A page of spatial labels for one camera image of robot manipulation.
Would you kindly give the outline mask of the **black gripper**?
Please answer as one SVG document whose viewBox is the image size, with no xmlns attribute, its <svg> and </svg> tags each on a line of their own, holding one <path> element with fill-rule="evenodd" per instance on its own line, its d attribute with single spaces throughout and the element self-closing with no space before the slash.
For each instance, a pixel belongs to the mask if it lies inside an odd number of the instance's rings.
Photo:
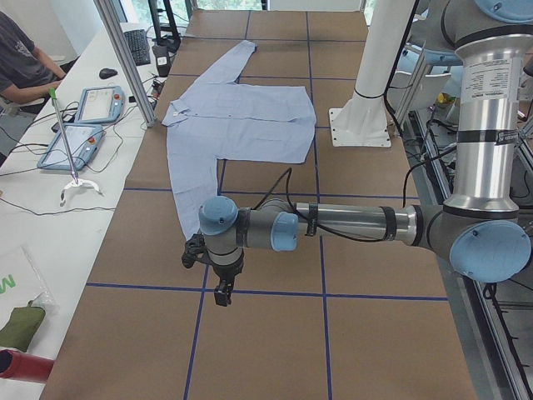
<svg viewBox="0 0 533 400">
<path fill-rule="evenodd" d="M 232 304 L 231 296 L 235 278 L 242 272 L 244 262 L 236 261 L 229 265 L 217 265 L 212 268 L 219 277 L 219 283 L 214 290 L 214 298 L 217 306 L 227 307 Z"/>
</svg>

